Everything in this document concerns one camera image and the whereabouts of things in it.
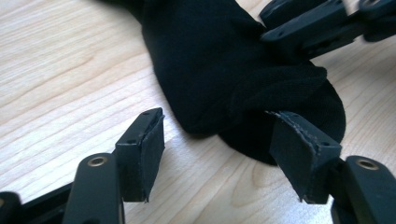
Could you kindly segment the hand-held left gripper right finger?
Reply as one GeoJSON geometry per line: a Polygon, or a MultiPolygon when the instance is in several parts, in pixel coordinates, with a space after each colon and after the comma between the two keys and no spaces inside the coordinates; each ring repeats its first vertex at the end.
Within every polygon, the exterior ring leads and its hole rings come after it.
{"type": "Polygon", "coordinates": [[[342,147],[329,135],[298,114],[273,112],[276,118],[270,155],[301,200],[325,204],[327,177],[342,147]]]}

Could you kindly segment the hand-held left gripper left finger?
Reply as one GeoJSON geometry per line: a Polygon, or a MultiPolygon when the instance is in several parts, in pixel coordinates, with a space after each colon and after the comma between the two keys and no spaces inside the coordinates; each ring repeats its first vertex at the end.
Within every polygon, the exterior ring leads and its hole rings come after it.
{"type": "Polygon", "coordinates": [[[115,145],[120,194],[128,203],[148,202],[165,149],[163,110],[141,113],[115,145]]]}

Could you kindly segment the black sock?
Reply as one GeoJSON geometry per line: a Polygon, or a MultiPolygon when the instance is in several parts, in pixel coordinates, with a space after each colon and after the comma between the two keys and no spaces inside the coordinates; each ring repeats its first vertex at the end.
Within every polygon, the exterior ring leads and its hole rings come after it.
{"type": "Polygon", "coordinates": [[[141,24],[154,73],[187,133],[264,137],[279,110],[329,128],[326,70],[275,59],[259,40],[262,25],[235,0],[105,1],[141,24]]]}
{"type": "Polygon", "coordinates": [[[297,81],[272,84],[245,96],[237,109],[241,120],[219,137],[240,153],[271,165],[276,163],[269,153],[275,112],[296,113],[337,142],[346,131],[342,101],[328,81],[316,87],[297,81]]]}

